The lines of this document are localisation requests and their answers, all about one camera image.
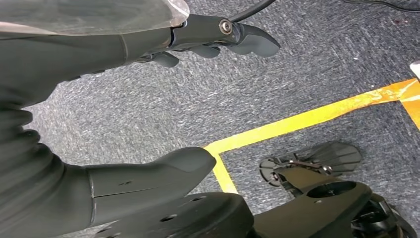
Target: mounting hole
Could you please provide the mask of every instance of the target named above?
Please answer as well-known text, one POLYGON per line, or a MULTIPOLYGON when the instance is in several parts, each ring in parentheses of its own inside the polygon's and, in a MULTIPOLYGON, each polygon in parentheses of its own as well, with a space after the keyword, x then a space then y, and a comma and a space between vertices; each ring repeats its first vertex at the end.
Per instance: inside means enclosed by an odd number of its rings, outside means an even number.
POLYGON ((176 216, 177 216, 176 214, 173 214, 173 215, 167 216, 165 218, 162 218, 160 221, 161 222, 167 222, 167 221, 170 221, 170 220, 174 219, 176 216))
POLYGON ((345 192, 348 192, 356 187, 355 182, 342 181, 332 182, 324 185, 320 185, 308 192, 308 197, 311 198, 323 198, 323 197, 334 197, 345 192))
POLYGON ((205 199, 206 198, 206 196, 202 196, 202 197, 196 197, 196 198, 194 198, 193 200, 191 200, 191 201, 193 201, 193 202, 195 202, 195 201, 200 201, 201 199, 205 199))
POLYGON ((106 237, 106 238, 117 238, 120 234, 121 234, 121 233, 116 233, 116 234, 113 234, 113 235, 108 236, 108 237, 106 237))

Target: black cable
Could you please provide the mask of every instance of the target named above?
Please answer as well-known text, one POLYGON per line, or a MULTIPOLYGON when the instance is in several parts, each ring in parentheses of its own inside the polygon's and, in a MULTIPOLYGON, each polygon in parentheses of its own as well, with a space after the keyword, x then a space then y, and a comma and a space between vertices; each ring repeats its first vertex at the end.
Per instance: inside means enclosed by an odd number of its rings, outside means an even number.
POLYGON ((385 2, 385 1, 372 1, 372 0, 343 0, 343 2, 347 2, 347 3, 373 3, 373 4, 382 4, 388 7, 391 7, 395 10, 399 10, 399 11, 405 11, 405 12, 420 12, 420 8, 417 9, 409 9, 409 8, 404 8, 404 7, 400 7, 394 4, 391 4, 389 2, 385 2))
POLYGON ((268 7, 270 4, 275 2, 275 0, 261 0, 259 3, 255 4, 254 6, 246 9, 243 12, 240 12, 230 18, 228 18, 232 22, 242 21, 258 12, 263 10, 264 8, 268 7))

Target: metal bolt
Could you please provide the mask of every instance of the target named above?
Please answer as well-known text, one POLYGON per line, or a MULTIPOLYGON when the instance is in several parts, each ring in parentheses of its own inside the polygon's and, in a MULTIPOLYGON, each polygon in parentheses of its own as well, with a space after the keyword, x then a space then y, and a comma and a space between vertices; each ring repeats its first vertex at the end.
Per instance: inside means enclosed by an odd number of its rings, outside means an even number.
POLYGON ((324 166, 322 166, 322 169, 328 174, 328 175, 330 175, 330 174, 332 174, 332 168, 330 167, 330 166, 328 166, 328 165, 324 165, 324 166))
POLYGON ((225 35, 230 35, 233 31, 232 22, 227 19, 223 19, 219 23, 220 31, 225 35))
POLYGON ((276 173, 271 173, 271 180, 272 181, 278 181, 279 180, 278 175, 276 173))

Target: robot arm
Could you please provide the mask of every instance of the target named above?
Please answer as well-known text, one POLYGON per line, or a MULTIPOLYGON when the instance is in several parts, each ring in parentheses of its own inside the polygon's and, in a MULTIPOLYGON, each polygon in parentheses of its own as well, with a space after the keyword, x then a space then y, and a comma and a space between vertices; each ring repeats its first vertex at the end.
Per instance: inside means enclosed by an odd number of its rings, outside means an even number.
POLYGON ((191 15, 179 28, 126 35, 0 35, 0 236, 46 238, 118 220, 185 196, 213 168, 204 149, 185 148, 145 165, 76 166, 60 160, 22 108, 42 102, 63 81, 134 61, 174 66, 166 51, 273 55, 264 31, 222 17, 191 15))

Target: yellow tape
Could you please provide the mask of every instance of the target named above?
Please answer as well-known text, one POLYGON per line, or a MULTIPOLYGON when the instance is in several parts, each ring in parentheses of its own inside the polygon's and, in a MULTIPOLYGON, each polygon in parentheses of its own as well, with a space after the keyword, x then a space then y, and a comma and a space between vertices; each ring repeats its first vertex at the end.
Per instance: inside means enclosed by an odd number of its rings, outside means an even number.
POLYGON ((400 90, 400 101, 420 130, 420 82, 415 80, 400 90))
POLYGON ((416 79, 395 83, 209 144, 205 149, 212 153, 217 160, 213 172, 220 187, 224 192, 237 193, 235 184, 223 164, 220 153, 320 124, 360 108, 401 99, 404 107, 409 108, 407 111, 410 110, 409 113, 413 121, 419 126, 420 92, 418 91, 418 83, 416 79))

